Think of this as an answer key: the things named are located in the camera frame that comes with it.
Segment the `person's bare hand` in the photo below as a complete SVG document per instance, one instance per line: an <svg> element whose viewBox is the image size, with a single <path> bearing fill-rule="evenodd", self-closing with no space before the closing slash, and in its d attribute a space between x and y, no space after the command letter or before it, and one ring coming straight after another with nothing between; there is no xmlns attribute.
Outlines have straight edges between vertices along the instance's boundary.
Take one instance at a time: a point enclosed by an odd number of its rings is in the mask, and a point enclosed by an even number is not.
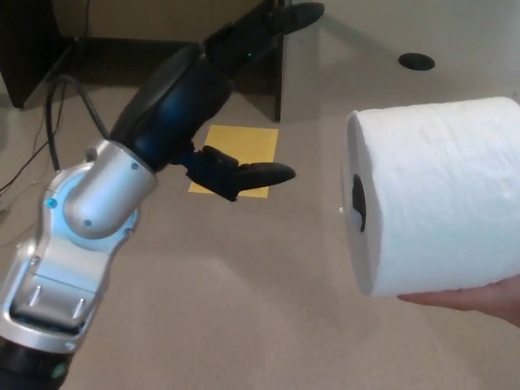
<svg viewBox="0 0 520 390"><path fill-rule="evenodd" d="M478 311L519 327L519 276L480 288L398 296L401 301L459 311Z"/></svg>

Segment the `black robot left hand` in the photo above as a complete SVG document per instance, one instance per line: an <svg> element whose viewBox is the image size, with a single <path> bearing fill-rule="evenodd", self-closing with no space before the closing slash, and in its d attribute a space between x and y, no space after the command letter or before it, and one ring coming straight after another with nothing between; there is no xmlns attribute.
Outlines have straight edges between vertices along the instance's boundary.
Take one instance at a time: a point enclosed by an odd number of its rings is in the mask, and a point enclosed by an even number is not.
<svg viewBox="0 0 520 390"><path fill-rule="evenodd" d="M193 138L230 98L244 66L266 56L280 37L317 22L321 2L276 6L260 2L204 41L189 44L164 61L123 109L110 139L138 156L152 171L181 165L187 177L230 202L245 190L295 177L277 162L240 163L212 147L195 150Z"/></svg>

